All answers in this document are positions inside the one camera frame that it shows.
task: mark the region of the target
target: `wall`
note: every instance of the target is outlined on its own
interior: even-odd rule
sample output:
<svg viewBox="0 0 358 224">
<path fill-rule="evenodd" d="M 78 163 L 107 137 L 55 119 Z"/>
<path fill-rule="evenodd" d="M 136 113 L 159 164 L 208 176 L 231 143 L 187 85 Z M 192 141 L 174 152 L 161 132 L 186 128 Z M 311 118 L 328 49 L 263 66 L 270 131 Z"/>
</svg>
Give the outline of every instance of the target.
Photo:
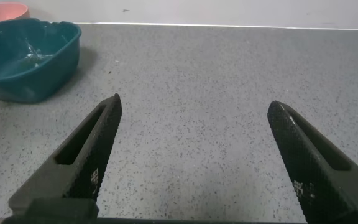
<svg viewBox="0 0 358 224">
<path fill-rule="evenodd" d="M 358 0 L 17 1 L 48 21 L 358 29 Z"/>
</svg>

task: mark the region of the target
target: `plastic basin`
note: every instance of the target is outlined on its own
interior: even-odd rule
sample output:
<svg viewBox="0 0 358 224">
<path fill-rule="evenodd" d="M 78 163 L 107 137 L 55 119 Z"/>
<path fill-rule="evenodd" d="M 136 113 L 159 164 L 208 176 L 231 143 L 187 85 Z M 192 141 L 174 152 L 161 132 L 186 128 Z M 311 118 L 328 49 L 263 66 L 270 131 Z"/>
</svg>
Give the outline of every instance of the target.
<svg viewBox="0 0 358 224">
<path fill-rule="evenodd" d="M 0 22 L 0 100 L 36 103 L 73 75 L 81 29 L 38 19 Z"/>
<path fill-rule="evenodd" d="M 0 22 L 8 19 L 29 18 L 29 8 L 18 2 L 0 3 Z"/>
</svg>

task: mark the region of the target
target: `teal plastic basin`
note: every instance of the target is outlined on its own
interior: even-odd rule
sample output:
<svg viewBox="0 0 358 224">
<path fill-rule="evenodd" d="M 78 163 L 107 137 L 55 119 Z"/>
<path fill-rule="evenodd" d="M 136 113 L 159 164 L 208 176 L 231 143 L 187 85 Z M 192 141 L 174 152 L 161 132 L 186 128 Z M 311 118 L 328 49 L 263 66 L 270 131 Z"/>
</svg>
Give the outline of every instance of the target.
<svg viewBox="0 0 358 224">
<path fill-rule="evenodd" d="M 0 100 L 40 102 L 74 74 L 81 29 L 71 22 L 0 22 Z"/>
</svg>

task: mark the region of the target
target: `gray speckled countertop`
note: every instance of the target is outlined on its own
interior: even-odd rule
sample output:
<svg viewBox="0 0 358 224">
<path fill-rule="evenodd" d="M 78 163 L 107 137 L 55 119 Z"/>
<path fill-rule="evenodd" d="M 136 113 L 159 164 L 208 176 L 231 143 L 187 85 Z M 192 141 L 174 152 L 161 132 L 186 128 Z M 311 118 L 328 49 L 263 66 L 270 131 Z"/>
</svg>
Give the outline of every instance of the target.
<svg viewBox="0 0 358 224">
<path fill-rule="evenodd" d="M 122 218 L 304 222 L 267 121 L 282 101 L 358 163 L 358 31 L 81 25 L 70 82 L 0 101 L 8 198 L 101 100 L 123 114 L 98 200 Z"/>
</svg>

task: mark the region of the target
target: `countertop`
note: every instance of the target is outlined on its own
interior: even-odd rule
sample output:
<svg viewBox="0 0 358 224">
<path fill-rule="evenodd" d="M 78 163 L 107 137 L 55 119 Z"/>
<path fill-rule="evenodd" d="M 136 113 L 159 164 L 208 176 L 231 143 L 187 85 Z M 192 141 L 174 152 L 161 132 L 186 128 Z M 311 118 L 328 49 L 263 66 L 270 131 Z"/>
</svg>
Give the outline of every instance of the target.
<svg viewBox="0 0 358 224">
<path fill-rule="evenodd" d="M 267 121 L 273 100 L 358 164 L 358 31 L 80 25 L 75 76 L 35 105 L 0 101 L 0 217 L 103 99 L 122 119 L 101 217 L 304 222 Z"/>
</svg>

